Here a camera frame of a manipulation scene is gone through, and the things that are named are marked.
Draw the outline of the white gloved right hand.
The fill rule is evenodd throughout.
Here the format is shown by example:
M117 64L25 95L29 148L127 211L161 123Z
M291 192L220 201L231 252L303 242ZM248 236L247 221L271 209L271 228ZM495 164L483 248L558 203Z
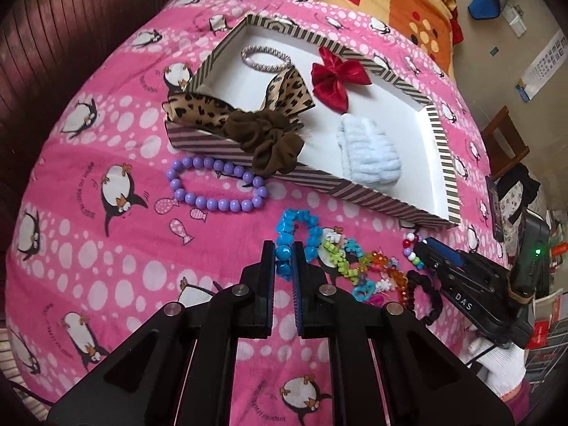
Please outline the white gloved right hand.
M462 344L459 358L464 364L479 362L487 370L485 384L501 399L516 394L526 376L525 351L514 343L501 348L476 337Z

